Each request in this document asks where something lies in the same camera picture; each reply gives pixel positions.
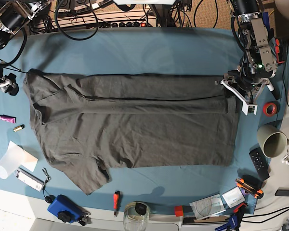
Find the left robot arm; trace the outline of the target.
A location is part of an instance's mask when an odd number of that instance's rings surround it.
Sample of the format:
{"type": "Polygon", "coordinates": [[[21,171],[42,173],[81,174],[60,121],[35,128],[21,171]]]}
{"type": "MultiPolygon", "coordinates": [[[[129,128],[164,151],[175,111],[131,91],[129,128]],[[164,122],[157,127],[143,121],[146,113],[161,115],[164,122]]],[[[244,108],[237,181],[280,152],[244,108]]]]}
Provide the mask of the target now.
{"type": "Polygon", "coordinates": [[[269,27],[261,0],[229,0],[231,30],[243,56],[235,79],[238,87],[251,93],[260,83],[275,76],[276,55],[269,42],[274,32],[269,27]]]}

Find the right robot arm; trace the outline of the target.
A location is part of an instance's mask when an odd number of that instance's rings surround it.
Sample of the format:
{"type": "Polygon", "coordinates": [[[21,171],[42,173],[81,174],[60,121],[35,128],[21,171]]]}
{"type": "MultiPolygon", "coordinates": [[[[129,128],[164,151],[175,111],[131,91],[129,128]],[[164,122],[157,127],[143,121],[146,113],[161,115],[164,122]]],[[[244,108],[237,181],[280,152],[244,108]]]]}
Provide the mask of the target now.
{"type": "Polygon", "coordinates": [[[50,0],[11,0],[0,9],[0,50],[5,48],[19,31],[23,34],[23,42],[17,55],[9,62],[0,63],[0,90],[2,92],[12,96],[18,94],[16,75],[13,73],[4,75],[3,69],[14,64],[22,54],[27,42],[25,26],[50,4],[50,0]]]}

